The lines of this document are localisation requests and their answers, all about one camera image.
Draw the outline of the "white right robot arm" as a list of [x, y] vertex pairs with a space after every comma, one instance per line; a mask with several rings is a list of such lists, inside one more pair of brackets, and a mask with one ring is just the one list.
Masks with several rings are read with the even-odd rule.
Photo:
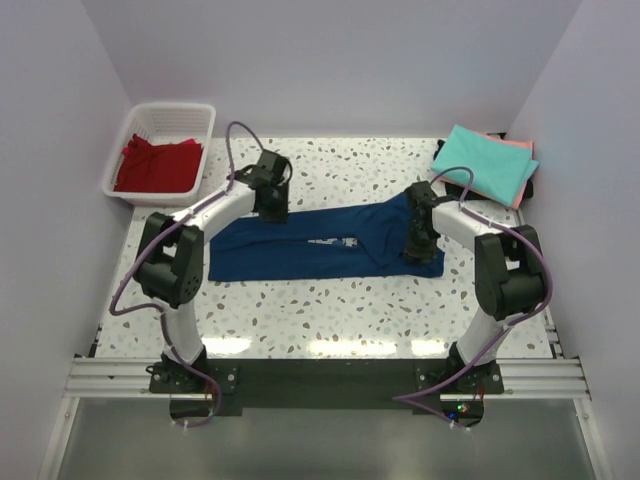
[[437, 195], [427, 182], [411, 185], [405, 194], [410, 211], [405, 256], [410, 262], [434, 260], [442, 236], [473, 254], [478, 309], [452, 344], [445, 369], [448, 386], [466, 393], [480, 382], [479, 367], [496, 359], [510, 330], [549, 303], [549, 267], [533, 227], [496, 223], [454, 196]]

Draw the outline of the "navy blue t-shirt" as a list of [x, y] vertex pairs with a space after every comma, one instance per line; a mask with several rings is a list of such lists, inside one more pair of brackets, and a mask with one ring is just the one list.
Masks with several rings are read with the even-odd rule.
[[291, 213], [284, 224], [241, 218], [209, 244], [212, 282], [417, 276], [438, 278], [445, 254], [405, 257], [411, 217], [406, 195], [379, 203]]

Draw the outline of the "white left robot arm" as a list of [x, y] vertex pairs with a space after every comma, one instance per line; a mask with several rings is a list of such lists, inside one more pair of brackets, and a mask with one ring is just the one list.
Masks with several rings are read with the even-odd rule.
[[289, 159], [264, 150], [256, 164], [233, 172], [227, 184], [194, 205], [171, 215], [154, 213], [146, 220], [133, 279], [162, 309], [164, 356], [176, 363], [171, 378], [185, 392], [200, 390], [207, 380], [195, 315], [205, 247], [250, 213], [267, 223], [286, 222], [292, 174]]

